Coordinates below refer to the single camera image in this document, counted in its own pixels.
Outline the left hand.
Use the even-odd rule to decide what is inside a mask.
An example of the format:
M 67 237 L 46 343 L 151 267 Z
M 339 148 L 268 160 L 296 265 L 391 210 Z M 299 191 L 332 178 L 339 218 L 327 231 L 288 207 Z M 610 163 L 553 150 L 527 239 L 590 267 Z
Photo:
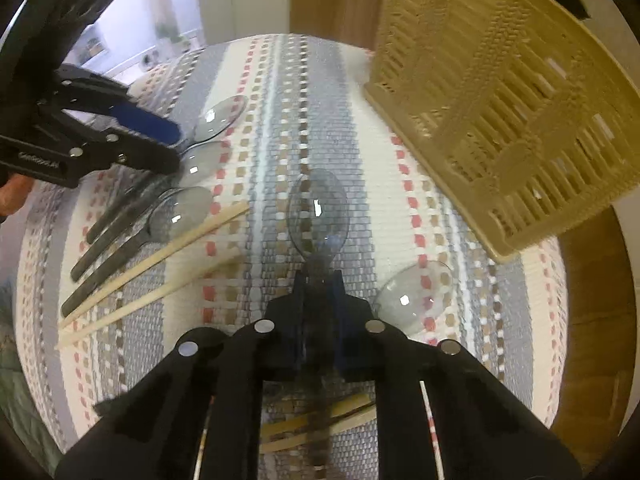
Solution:
M 6 220 L 19 211 L 26 203 L 34 188 L 35 180 L 22 174 L 11 174 L 0 188 L 0 217 Z

